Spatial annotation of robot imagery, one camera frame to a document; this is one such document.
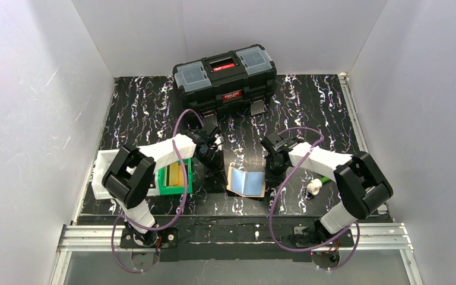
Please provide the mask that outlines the yellow cards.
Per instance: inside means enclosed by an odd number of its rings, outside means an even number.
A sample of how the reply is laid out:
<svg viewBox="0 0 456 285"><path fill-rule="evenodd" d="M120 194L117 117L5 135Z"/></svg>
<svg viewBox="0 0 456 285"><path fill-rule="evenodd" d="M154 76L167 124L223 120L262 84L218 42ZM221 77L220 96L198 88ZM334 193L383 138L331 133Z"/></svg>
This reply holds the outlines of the yellow cards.
<svg viewBox="0 0 456 285"><path fill-rule="evenodd" d="M177 186L185 185L183 169L182 169L181 164L178 161L176 161L166 167L164 185L166 187L177 187Z"/></svg>

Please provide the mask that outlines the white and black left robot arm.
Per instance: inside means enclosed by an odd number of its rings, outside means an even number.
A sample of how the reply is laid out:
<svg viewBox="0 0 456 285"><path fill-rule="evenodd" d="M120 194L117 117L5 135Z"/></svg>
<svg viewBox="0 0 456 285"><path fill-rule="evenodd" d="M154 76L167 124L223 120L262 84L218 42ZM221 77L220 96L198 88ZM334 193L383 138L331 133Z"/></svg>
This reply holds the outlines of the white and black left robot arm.
<svg viewBox="0 0 456 285"><path fill-rule="evenodd" d="M116 153L101 179L102 187L122 207L128 226L139 234L164 230L156 227L146 197L157 173L171 164L179 164L179 173L187 193L192 180L186 160L196 158L212 172L223 170L221 132L217 125L186 130L172 138L139 148L124 145Z"/></svg>

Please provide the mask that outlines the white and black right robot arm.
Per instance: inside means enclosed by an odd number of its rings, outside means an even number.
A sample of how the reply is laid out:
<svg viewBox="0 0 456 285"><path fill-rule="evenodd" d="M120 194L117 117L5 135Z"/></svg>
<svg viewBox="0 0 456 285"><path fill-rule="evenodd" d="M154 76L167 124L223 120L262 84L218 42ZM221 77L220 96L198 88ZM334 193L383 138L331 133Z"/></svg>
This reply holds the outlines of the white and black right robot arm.
<svg viewBox="0 0 456 285"><path fill-rule="evenodd" d="M278 133L267 135L261 144L267 151L265 172L270 184L282 186L289 167L310 170L336 184L341 201L314 223L308 233L313 243L325 242L366 219L393 195L392 186L367 152L336 153Z"/></svg>

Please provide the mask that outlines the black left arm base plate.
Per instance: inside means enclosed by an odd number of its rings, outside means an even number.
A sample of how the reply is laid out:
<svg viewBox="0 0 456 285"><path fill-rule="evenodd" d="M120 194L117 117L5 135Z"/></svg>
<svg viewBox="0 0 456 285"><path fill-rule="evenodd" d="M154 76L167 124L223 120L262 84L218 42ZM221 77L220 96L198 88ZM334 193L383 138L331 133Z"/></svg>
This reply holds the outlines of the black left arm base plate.
<svg viewBox="0 0 456 285"><path fill-rule="evenodd" d="M178 229L170 227L162 231L140 233L135 229L123 228L119 246L124 249L176 248Z"/></svg>

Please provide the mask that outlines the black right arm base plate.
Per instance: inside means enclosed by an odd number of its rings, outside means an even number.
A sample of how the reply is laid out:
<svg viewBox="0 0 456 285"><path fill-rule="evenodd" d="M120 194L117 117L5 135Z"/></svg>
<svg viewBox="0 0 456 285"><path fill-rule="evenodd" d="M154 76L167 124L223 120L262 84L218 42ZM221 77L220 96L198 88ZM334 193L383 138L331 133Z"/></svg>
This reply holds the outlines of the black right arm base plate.
<svg viewBox="0 0 456 285"><path fill-rule="evenodd" d="M328 237L320 237L313 234L314 228L312 226L297 226L293 228L293 233L289 235L288 241L297 248L308 248L316 246L322 242L328 240ZM323 252L336 252L340 247L351 247L355 244L356 237L353 236L350 230L346 231L335 241L332 241L324 246Z"/></svg>

